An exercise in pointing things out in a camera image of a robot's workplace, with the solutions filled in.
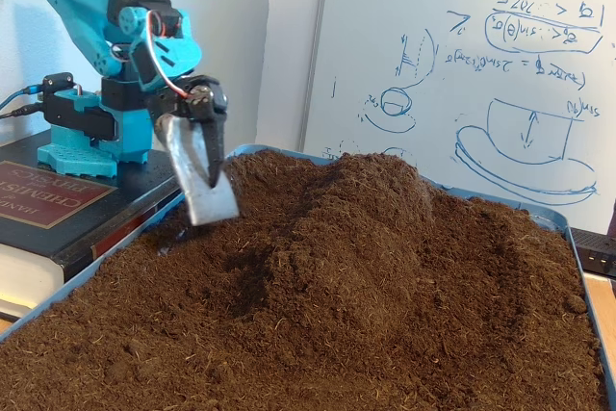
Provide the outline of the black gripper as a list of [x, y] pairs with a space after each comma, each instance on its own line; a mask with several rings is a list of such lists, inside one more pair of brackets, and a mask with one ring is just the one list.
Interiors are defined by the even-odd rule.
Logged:
[[174, 84], [187, 96], [165, 87], [148, 94], [145, 103], [184, 193], [191, 224], [236, 218], [237, 200], [221, 173], [227, 97], [220, 82], [207, 75], [183, 76]]

